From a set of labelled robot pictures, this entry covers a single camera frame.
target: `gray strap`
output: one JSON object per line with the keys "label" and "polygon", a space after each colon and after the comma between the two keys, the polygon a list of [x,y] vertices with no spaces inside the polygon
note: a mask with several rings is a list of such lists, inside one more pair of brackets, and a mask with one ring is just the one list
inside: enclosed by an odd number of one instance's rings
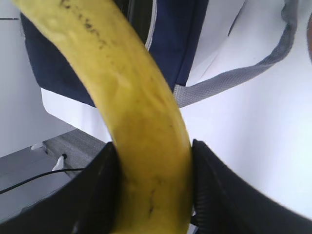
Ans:
{"label": "gray strap", "polygon": [[285,6],[281,13],[282,19],[286,23],[283,35],[271,54],[261,62],[254,66],[221,73],[190,87],[176,85],[174,96],[179,107],[181,108],[201,101],[249,81],[268,70],[277,62],[283,60],[293,46],[294,36],[297,30],[297,8],[298,0],[285,0]]}

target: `white wall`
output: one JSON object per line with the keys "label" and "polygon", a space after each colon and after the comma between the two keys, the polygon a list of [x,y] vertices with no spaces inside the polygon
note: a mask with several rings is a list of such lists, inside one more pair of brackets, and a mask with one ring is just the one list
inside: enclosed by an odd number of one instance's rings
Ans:
{"label": "white wall", "polygon": [[[19,17],[0,0],[0,18]],[[0,157],[72,130],[42,104],[19,20],[0,20]]]}

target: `banana peel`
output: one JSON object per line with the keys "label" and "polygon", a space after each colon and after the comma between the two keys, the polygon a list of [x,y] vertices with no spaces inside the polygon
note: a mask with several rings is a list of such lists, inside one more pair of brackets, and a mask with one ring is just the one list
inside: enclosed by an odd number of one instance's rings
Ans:
{"label": "banana peel", "polygon": [[13,0],[63,53],[112,136],[122,182],[112,233],[185,234],[192,159],[174,97],[112,0]]}

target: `white surface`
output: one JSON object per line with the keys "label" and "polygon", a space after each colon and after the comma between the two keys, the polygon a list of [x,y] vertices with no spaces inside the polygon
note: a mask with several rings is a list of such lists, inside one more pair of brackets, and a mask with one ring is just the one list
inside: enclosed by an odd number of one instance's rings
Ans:
{"label": "white surface", "polygon": [[11,0],[0,0],[0,18],[20,18],[20,11]]}
{"label": "white surface", "polygon": [[187,86],[196,84],[209,68],[220,46],[228,38],[229,30],[244,2],[245,0],[209,0]]}
{"label": "white surface", "polygon": [[48,113],[103,142],[112,140],[97,108],[45,89],[41,89],[41,93]]}
{"label": "white surface", "polygon": [[1,157],[74,128],[45,111],[19,20],[0,21],[0,32]]}
{"label": "white surface", "polygon": [[[203,79],[252,65],[276,46],[283,0],[249,0]],[[181,110],[191,139],[205,141],[238,175],[282,205],[312,218],[312,66],[306,26],[312,1],[301,0],[289,56],[269,71]],[[107,141],[97,111],[43,91],[53,115]]]}

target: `backpack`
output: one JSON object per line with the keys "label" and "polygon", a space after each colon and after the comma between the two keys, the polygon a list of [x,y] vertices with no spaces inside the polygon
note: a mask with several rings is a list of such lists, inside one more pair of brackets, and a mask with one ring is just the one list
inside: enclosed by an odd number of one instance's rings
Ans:
{"label": "backpack", "polygon": [[[293,45],[297,29],[298,0],[285,0],[281,17],[286,26],[280,41],[268,56],[254,66],[237,68],[195,85],[185,86],[211,1],[115,0],[141,40],[145,42],[179,107],[201,101],[251,80],[283,60]],[[95,106],[76,73],[56,46],[23,15],[21,22],[27,53],[39,86]]]}

